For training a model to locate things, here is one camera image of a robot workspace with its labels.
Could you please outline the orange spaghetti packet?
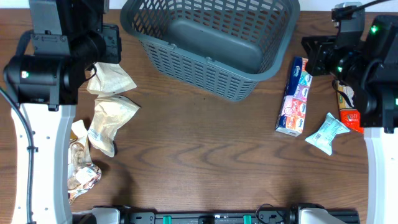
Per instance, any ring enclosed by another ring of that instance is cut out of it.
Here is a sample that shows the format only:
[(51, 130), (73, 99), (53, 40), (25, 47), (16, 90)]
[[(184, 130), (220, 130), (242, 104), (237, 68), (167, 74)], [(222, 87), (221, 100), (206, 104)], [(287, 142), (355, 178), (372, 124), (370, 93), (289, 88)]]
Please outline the orange spaghetti packet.
[(333, 87), (336, 90), (340, 121), (346, 127), (364, 134), (364, 128), (360, 126), (360, 113), (354, 107), (353, 103), (354, 91), (351, 87), (341, 85), (340, 82), (336, 80)]

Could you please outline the Kleenex tissue multipack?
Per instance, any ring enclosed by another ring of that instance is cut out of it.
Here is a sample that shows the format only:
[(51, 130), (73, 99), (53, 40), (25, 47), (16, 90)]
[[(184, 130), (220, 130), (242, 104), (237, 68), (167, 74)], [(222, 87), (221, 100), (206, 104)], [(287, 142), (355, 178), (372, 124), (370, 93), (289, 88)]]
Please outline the Kleenex tissue multipack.
[(306, 71), (308, 59), (295, 57), (285, 86), (275, 130), (297, 137), (303, 133), (307, 99), (313, 77)]

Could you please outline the light blue snack packet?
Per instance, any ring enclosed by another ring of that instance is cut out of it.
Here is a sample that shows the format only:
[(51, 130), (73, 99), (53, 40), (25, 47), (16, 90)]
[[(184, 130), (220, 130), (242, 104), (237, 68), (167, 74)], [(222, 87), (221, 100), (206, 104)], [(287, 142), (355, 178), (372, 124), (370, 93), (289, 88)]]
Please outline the light blue snack packet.
[(324, 123), (319, 130), (305, 139), (306, 142), (319, 148), (329, 156), (332, 155), (332, 142), (336, 135), (350, 132), (340, 120), (331, 113), (327, 113)]

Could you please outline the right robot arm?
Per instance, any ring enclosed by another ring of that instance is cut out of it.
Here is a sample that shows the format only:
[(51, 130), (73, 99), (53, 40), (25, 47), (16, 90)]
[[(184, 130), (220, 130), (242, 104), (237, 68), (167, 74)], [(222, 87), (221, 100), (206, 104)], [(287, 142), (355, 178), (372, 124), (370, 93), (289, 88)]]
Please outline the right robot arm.
[(337, 35), (301, 40), (307, 71), (333, 75), (354, 91), (368, 154), (366, 221), (397, 223), (397, 16), (376, 16), (366, 40), (363, 25), (338, 23)]

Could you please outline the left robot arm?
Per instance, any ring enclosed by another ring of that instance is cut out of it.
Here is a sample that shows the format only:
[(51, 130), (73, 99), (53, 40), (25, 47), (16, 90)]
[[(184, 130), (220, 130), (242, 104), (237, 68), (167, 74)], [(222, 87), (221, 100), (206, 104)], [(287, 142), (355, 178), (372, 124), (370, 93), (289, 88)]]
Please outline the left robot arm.
[(17, 140), (13, 223), (121, 223), (121, 209), (72, 212), (68, 144), (79, 87), (95, 63), (121, 61), (117, 25), (100, 0), (30, 0), (33, 28), (5, 66), (2, 96), (11, 105)]

